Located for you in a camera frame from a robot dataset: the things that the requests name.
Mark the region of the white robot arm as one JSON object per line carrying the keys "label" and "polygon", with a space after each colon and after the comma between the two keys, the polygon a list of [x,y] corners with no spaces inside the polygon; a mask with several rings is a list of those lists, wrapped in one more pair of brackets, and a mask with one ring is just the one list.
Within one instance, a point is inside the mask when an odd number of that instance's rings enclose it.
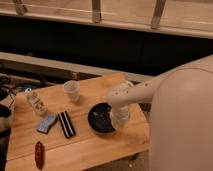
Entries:
{"label": "white robot arm", "polygon": [[132,103],[149,102],[150,171],[213,171],[213,55],[135,86],[125,81],[106,95],[119,130]]}

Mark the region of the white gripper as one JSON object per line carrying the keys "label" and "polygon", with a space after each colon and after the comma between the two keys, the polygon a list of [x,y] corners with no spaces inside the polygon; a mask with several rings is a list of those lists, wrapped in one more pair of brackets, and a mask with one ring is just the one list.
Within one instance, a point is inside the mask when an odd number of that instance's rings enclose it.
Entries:
{"label": "white gripper", "polygon": [[121,130],[130,119],[129,106],[113,106],[110,112],[111,124],[115,130]]}

